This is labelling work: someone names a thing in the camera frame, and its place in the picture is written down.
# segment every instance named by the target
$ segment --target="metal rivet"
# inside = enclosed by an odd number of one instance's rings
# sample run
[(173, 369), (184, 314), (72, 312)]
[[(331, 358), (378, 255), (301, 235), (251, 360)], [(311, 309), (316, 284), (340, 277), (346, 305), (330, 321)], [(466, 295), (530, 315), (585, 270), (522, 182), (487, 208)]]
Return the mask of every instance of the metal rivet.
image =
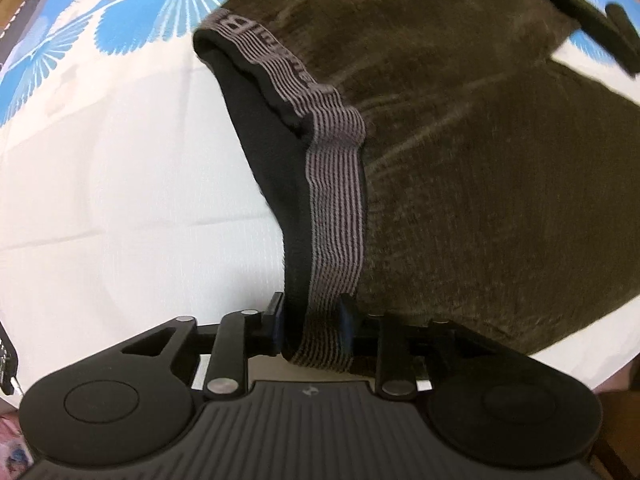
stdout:
[(228, 395), (238, 389), (238, 381), (228, 377), (219, 377), (212, 379), (207, 383), (207, 390), (212, 394)]
[(382, 391), (394, 397), (411, 395), (416, 389), (415, 383), (405, 380), (387, 381), (382, 385)]

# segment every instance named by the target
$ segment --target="blue fan-shaped leaf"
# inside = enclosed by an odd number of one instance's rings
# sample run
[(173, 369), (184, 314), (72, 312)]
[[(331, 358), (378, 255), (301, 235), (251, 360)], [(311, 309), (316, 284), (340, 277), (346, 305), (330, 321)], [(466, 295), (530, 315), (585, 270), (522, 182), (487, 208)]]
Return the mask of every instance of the blue fan-shaped leaf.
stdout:
[(0, 84), (0, 125), (22, 108), (35, 89), (58, 66), (88, 22), (89, 19), (85, 18), (60, 29), (7, 71)]
[(150, 41), (180, 38), (225, 0), (123, 0), (107, 8), (95, 32), (106, 54), (126, 54)]
[(581, 30), (574, 32), (570, 36), (569, 41), (598, 63), (610, 65), (615, 64), (616, 62), (609, 52), (604, 50), (599, 44), (593, 41), (590, 36)]

